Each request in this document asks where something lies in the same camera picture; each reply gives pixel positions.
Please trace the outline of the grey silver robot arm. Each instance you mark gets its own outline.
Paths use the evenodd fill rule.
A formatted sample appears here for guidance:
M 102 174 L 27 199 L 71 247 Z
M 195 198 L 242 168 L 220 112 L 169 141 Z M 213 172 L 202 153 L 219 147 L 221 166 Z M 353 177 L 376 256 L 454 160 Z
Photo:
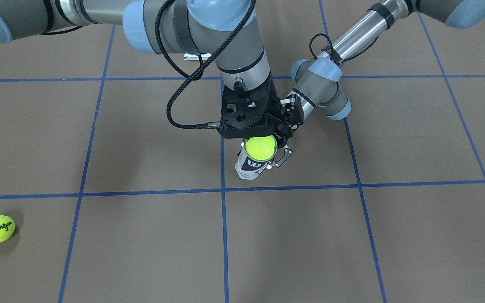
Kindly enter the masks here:
M 216 129 L 223 138 L 293 136 L 281 109 L 254 0 L 0 0 L 0 44 L 118 24 L 133 48 L 159 54 L 184 77 L 167 104 L 180 129 Z M 224 82 L 218 122 L 183 124 L 173 104 L 215 64 Z
M 342 121 L 316 109 L 270 179 L 353 183 L 481 180 L 485 174 L 485 19 L 454 29 L 413 13 L 343 68 L 352 101 Z

